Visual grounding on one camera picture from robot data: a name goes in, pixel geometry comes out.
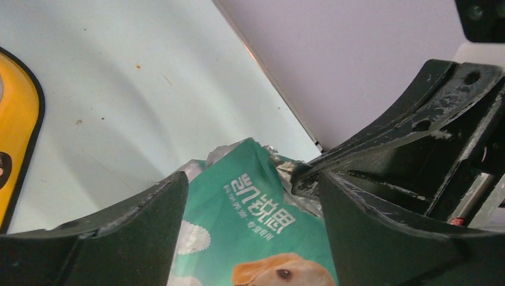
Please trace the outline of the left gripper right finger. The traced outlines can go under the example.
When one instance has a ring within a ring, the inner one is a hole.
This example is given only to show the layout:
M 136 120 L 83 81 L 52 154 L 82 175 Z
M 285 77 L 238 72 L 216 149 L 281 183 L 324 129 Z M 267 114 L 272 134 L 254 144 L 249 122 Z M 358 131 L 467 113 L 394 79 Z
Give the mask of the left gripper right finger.
M 341 285 L 503 285 L 504 234 L 413 213 L 330 172 L 319 194 Z

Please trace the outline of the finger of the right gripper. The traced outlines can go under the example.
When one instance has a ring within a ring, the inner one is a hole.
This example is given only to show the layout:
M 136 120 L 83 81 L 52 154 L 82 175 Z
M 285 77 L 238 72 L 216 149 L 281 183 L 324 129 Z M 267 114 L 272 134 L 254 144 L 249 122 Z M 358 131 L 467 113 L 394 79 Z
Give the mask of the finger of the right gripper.
M 504 68 L 428 60 L 382 115 L 296 172 L 295 194 L 318 200 L 324 170 L 449 220 L 478 176 L 504 176 Z

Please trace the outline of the green pet food bag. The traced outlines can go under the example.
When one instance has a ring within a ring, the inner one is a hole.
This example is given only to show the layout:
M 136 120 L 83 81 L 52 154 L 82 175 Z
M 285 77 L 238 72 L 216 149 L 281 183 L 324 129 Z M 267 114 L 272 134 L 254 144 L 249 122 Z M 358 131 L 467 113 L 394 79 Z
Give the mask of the green pet food bag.
M 183 165 L 169 285 L 337 285 L 321 208 L 290 192 L 295 165 L 251 138 Z

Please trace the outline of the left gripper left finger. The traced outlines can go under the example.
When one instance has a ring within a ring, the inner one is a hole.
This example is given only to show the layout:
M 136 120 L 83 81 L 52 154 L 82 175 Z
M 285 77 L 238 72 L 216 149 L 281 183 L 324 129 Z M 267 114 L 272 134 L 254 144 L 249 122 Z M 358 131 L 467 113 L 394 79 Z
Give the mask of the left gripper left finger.
M 166 285 L 188 195 L 175 172 L 54 229 L 1 236 L 2 285 Z

